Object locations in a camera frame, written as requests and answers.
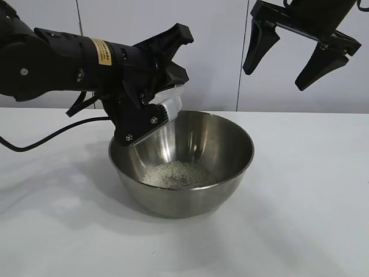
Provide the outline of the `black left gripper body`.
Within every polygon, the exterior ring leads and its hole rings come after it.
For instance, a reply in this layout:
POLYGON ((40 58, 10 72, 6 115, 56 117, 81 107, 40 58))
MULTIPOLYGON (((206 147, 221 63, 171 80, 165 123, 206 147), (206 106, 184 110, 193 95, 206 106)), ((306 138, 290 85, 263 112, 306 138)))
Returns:
POLYGON ((157 58, 135 46, 111 44, 113 70, 104 84, 102 104, 116 128, 156 128, 168 122, 162 104, 151 104, 167 87, 157 58))

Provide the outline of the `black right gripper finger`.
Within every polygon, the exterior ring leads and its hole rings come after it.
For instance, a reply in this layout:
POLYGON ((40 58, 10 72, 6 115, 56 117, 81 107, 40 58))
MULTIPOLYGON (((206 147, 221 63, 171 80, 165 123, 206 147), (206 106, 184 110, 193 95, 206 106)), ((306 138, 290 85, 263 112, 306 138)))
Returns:
POLYGON ((265 54, 280 40, 276 25, 267 22, 251 21, 250 43, 243 64, 246 75, 251 75, 265 54))
POLYGON ((312 56, 295 80, 295 85, 304 91, 323 76, 345 66, 348 61, 346 50, 317 43, 312 56))

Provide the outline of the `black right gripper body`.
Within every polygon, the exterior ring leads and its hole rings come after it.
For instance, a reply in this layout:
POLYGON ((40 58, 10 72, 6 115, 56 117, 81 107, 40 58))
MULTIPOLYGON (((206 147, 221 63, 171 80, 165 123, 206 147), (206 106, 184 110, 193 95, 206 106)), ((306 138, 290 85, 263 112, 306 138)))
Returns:
POLYGON ((282 6, 256 1, 252 20, 267 22, 318 43, 347 51, 353 56, 361 44, 338 30, 338 26, 359 1, 284 1, 282 6))

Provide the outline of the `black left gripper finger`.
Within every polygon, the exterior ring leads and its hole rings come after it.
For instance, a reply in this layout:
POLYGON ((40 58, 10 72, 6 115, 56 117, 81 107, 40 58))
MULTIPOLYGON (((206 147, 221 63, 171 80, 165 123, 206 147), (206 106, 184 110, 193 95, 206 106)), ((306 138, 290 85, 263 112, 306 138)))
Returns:
POLYGON ((183 85, 189 81, 186 69, 171 61, 167 64, 160 75, 161 87, 173 87, 174 85, 183 85))
POLYGON ((141 109, 122 108, 116 114, 114 139, 123 147, 135 145, 168 122, 168 113, 160 104, 149 104, 141 109))

